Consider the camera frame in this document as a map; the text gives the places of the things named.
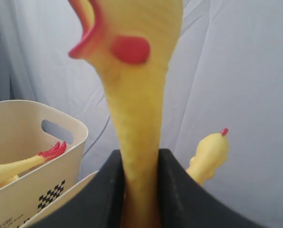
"yellow rubber chicken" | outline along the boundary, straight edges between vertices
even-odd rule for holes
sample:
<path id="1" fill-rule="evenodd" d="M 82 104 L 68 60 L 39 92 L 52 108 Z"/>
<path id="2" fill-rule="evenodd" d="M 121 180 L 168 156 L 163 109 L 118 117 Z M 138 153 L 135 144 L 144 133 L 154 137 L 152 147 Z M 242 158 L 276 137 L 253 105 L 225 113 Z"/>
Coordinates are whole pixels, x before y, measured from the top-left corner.
<path id="1" fill-rule="evenodd" d="M 225 128 L 220 133 L 206 136 L 198 143 L 196 155 L 190 160 L 187 173 L 199 185 L 213 178 L 215 170 L 226 161 L 229 150 L 227 133 L 228 129 Z"/>
<path id="2" fill-rule="evenodd" d="M 124 228 L 159 226 L 157 161 L 165 76 L 182 0 L 69 0 L 83 34 L 69 56 L 97 71 L 120 142 Z"/>
<path id="3" fill-rule="evenodd" d="M 65 150 L 66 142 L 63 142 L 62 144 L 60 144 L 60 142 L 57 142 L 56 145 L 50 150 L 39 152 L 37 155 L 31 158 L 8 164 L 0 164 L 0 188 L 15 181 L 18 178 L 17 174 L 20 174 L 37 165 L 52 160 L 63 154 Z"/>

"rubber chicken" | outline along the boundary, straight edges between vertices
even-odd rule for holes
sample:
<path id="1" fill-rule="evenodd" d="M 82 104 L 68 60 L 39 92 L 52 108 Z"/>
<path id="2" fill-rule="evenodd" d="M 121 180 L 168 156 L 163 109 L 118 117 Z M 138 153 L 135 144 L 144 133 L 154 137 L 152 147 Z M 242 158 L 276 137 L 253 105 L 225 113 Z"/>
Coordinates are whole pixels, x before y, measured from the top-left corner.
<path id="1" fill-rule="evenodd" d="M 203 138 L 197 146 L 196 155 L 190 160 L 187 173 L 199 185 L 214 177 L 215 170 L 227 159 L 229 143 L 228 129 L 213 133 Z"/>
<path id="2" fill-rule="evenodd" d="M 157 162 L 168 64 L 180 37 L 182 0 L 69 0 L 81 41 L 69 56 L 97 71 L 120 142 L 124 228 L 159 226 Z"/>
<path id="3" fill-rule="evenodd" d="M 52 160 L 66 151 L 66 142 L 57 142 L 54 147 L 45 152 L 39 152 L 31 158 L 8 164 L 0 164 L 0 188 L 18 178 L 18 174 L 37 165 Z"/>

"checkered pattern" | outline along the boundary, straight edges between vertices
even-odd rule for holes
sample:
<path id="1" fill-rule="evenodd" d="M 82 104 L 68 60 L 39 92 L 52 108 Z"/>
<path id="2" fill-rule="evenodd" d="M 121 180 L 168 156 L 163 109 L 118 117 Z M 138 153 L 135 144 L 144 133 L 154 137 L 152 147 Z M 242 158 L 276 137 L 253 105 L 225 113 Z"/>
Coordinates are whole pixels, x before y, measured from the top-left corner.
<path id="1" fill-rule="evenodd" d="M 43 208 L 45 208 L 61 195 L 64 190 L 63 185 L 65 184 L 65 182 L 66 181 L 63 180 L 60 185 L 56 185 L 54 189 L 47 191 L 46 195 L 39 197 L 38 212 L 40 212 Z"/>

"rubber chicken head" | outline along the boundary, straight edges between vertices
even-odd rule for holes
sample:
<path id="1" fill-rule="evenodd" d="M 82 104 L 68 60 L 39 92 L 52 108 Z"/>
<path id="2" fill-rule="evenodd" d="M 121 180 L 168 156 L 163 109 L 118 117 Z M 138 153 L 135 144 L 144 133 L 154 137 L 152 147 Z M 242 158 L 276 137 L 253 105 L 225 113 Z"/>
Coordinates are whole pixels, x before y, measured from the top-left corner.
<path id="1" fill-rule="evenodd" d="M 97 71 L 120 142 L 124 227 L 154 227 L 157 161 L 168 64 L 180 37 L 182 0 L 69 0 L 83 28 L 69 55 Z"/>
<path id="2" fill-rule="evenodd" d="M 196 155 L 190 160 L 187 173 L 200 185 L 214 177 L 215 170 L 227 159 L 229 143 L 228 129 L 203 138 L 197 146 Z"/>

